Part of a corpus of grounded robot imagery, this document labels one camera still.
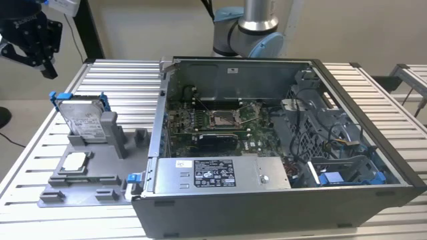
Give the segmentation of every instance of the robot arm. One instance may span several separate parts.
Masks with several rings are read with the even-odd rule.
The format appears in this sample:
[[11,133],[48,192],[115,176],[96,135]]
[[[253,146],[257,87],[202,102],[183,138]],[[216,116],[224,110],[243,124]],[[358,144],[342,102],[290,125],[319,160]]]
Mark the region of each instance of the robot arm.
[[[0,56],[38,68],[48,79],[59,75],[54,53],[60,51],[63,24],[42,12],[43,0],[0,0]],[[24,55],[19,55],[15,46]]]
[[245,7],[223,7],[215,14],[214,56],[277,58],[285,35],[277,32],[275,0],[245,0]]

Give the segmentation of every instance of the floor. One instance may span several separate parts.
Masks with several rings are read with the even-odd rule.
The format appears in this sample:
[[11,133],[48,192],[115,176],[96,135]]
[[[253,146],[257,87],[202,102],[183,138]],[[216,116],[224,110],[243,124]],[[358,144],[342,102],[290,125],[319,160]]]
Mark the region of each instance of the floor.
[[[52,110],[52,103],[48,100],[0,100],[0,106],[12,112],[11,122],[0,129],[0,133],[27,145]],[[0,136],[0,182],[23,150]]]

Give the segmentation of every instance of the metal rail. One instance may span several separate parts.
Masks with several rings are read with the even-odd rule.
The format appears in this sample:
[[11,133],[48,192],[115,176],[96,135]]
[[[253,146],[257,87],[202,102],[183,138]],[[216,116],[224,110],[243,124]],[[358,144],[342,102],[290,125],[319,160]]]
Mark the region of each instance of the metal rail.
[[[427,182],[427,131],[362,68],[329,63],[338,81]],[[98,60],[86,64],[68,91],[106,92],[126,130],[151,128],[158,101],[159,63]],[[38,200],[68,144],[68,127],[55,111],[47,117],[0,184],[0,239],[147,239],[131,205],[39,208]],[[383,210],[361,227],[228,236],[223,239],[409,240],[427,237],[427,194]]]

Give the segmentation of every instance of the motherboard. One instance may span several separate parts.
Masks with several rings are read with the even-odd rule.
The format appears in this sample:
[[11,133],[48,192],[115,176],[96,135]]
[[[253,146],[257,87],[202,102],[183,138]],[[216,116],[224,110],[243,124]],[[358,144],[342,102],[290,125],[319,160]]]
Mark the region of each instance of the motherboard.
[[172,157],[281,157],[283,150],[267,107],[262,101],[168,103]]

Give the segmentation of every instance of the white sticker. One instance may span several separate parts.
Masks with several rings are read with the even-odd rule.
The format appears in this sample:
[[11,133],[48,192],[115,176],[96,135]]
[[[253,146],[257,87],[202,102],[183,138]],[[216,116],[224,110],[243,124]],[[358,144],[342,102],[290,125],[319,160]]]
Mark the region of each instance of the white sticker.
[[227,73],[228,74],[238,74],[239,73],[239,68],[227,68]]
[[96,116],[72,118],[72,123],[80,136],[84,139],[106,138],[106,133],[102,127],[102,123]]
[[194,161],[191,161],[191,160],[176,160],[175,167],[176,168],[192,168],[194,167]]

